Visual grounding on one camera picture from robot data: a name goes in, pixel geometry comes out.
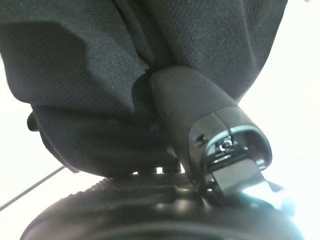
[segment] white background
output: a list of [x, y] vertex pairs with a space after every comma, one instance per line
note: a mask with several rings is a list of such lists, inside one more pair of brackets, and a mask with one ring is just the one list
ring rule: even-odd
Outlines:
[[[270, 56], [240, 107], [270, 141], [265, 177], [291, 191], [295, 222], [306, 239], [319, 240], [320, 0], [289, 0]], [[10, 93], [0, 62], [0, 206], [61, 166], [28, 130], [30, 112]], [[100, 179], [64, 169], [0, 212], [0, 239], [19, 239], [45, 208]]]

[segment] dark gray fabric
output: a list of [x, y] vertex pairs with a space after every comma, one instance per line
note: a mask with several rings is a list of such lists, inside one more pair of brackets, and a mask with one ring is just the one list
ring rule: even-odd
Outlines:
[[238, 101], [267, 60], [286, 3], [2, 0], [0, 52], [48, 150], [65, 165], [118, 176], [173, 162], [150, 74], [190, 67]]

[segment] black textile cover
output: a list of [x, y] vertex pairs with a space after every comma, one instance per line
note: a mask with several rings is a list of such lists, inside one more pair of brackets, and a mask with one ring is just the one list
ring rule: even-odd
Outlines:
[[186, 66], [238, 101], [267, 60], [286, 3], [2, 0], [0, 53], [48, 150], [67, 166], [118, 176], [176, 164], [150, 74]]

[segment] cable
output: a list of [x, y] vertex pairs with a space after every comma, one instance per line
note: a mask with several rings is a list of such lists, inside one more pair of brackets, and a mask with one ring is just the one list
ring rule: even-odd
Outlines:
[[31, 187], [27, 188], [26, 190], [24, 190], [23, 192], [21, 192], [19, 195], [17, 195], [16, 197], [12, 198], [10, 201], [6, 202], [5, 204], [3, 204], [2, 206], [0, 206], [0, 212], [9, 207], [11, 204], [13, 204], [15, 201], [17, 201], [18, 199], [22, 198], [24, 195], [26, 195], [27, 193], [29, 193], [31, 190], [35, 189], [36, 187], [38, 187], [40, 184], [44, 183], [45, 181], [47, 181], [49, 178], [53, 177], [54, 175], [56, 175], [57, 173], [59, 173], [61, 170], [65, 169], [65, 166], [62, 166], [60, 168], [58, 168], [57, 170], [55, 170], [54, 172], [50, 173], [48, 176], [44, 177], [43, 179], [41, 179], [40, 181], [36, 182], [35, 184], [33, 184]]

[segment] rubber grip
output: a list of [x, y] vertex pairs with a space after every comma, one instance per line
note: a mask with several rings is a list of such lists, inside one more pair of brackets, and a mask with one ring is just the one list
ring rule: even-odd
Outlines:
[[190, 173], [188, 135], [200, 117], [237, 103], [214, 82], [184, 66], [165, 68], [150, 78], [158, 116], [186, 173]]

